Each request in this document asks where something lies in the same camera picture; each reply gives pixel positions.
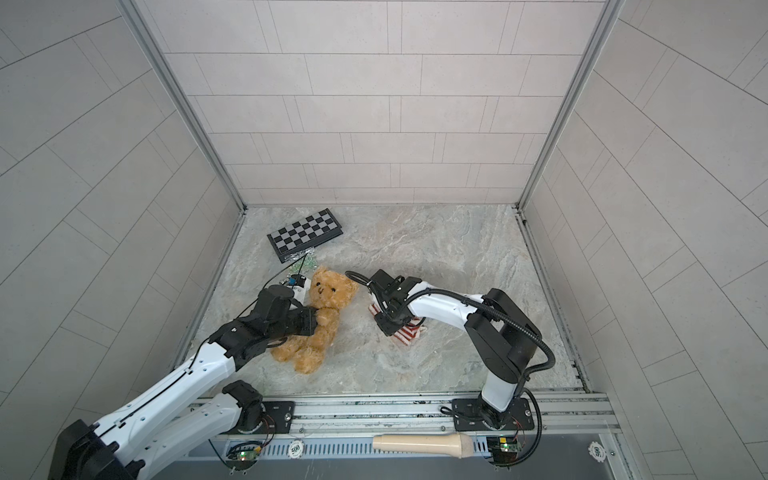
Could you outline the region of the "red white striped sweater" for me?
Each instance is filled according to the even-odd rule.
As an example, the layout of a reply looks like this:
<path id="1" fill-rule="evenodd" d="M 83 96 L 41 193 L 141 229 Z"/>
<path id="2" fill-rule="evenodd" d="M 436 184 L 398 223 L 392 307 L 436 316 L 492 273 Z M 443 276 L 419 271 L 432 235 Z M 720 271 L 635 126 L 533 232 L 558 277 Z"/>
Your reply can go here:
<path id="1" fill-rule="evenodd" d="M 423 317 L 413 317 L 409 322 L 397 325 L 387 320 L 384 313 L 375 303 L 369 306 L 369 312 L 373 316 L 379 330 L 385 336 L 391 337 L 405 346 L 410 346 L 418 340 L 424 330 L 425 318 Z"/>

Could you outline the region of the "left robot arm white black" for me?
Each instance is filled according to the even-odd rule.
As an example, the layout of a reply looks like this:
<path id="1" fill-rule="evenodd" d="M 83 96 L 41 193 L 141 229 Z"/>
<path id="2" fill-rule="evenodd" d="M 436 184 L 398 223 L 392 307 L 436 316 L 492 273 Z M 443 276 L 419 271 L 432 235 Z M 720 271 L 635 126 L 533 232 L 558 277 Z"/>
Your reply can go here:
<path id="1" fill-rule="evenodd" d="M 310 336 L 315 308 L 308 279 L 263 289 L 245 316 L 216 330 L 196 353 L 148 390 L 91 425 L 81 420 L 59 435 L 51 479 L 150 479 L 212 437 L 268 427 L 262 395 L 245 381 L 225 386 L 197 409 L 192 403 L 274 342 Z"/>

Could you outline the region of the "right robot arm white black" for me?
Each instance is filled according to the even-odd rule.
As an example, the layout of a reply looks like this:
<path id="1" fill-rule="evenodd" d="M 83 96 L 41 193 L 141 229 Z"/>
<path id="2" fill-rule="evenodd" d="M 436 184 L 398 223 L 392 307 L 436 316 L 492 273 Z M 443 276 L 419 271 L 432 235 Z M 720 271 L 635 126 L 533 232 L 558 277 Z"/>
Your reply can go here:
<path id="1" fill-rule="evenodd" d="M 466 295 L 437 288 L 416 277 L 392 277 L 379 270 L 359 281 L 372 298 L 370 311 L 387 336 L 415 333 L 428 319 L 464 331 L 488 370 L 479 405 L 463 417 L 491 429 L 524 424 L 516 408 L 525 382 L 554 365 L 554 355 L 511 298 L 499 289 Z"/>

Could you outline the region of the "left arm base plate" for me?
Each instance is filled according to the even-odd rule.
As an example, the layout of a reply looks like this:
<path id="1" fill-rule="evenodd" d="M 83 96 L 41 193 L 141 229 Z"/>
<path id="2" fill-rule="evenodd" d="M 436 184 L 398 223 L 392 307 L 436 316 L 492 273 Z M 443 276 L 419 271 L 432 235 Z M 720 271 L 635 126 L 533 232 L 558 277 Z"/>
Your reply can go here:
<path id="1" fill-rule="evenodd" d="M 243 410 L 231 435 L 287 434 L 290 431 L 296 403 L 293 401 L 266 401 L 258 407 Z"/>

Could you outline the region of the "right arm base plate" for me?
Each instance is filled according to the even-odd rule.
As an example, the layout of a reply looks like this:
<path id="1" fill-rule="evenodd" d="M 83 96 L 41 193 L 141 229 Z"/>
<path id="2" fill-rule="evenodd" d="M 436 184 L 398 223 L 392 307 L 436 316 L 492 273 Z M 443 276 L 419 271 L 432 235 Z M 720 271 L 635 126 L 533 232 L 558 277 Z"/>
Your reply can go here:
<path id="1" fill-rule="evenodd" d="M 495 410 L 480 397 L 453 399 L 450 406 L 443 406 L 440 411 L 453 419 L 458 432 L 532 431 L 536 428 L 534 409 L 524 397 L 513 399 L 503 412 Z"/>

